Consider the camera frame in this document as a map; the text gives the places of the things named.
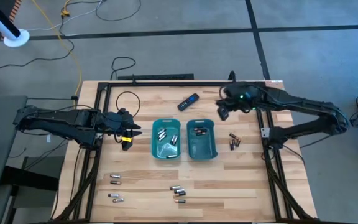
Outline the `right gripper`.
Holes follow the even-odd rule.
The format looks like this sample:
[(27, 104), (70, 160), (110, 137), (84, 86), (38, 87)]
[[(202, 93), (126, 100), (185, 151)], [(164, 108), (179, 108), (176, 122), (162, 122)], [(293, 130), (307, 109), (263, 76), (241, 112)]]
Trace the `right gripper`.
[(218, 115), (225, 121), (229, 117), (229, 111), (256, 110), (261, 96), (261, 87), (254, 84), (238, 82), (222, 86), (221, 99), (216, 100)]

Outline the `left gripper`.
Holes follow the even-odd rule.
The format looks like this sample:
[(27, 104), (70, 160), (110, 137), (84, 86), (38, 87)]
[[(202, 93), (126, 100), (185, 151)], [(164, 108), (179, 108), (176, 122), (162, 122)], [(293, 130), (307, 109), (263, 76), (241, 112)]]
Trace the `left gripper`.
[(133, 138), (142, 134), (141, 131), (126, 129), (140, 129), (141, 127), (134, 123), (129, 123), (122, 115), (108, 112), (100, 113), (97, 118), (97, 130), (107, 135), (120, 135), (123, 151), (128, 151), (133, 145)]

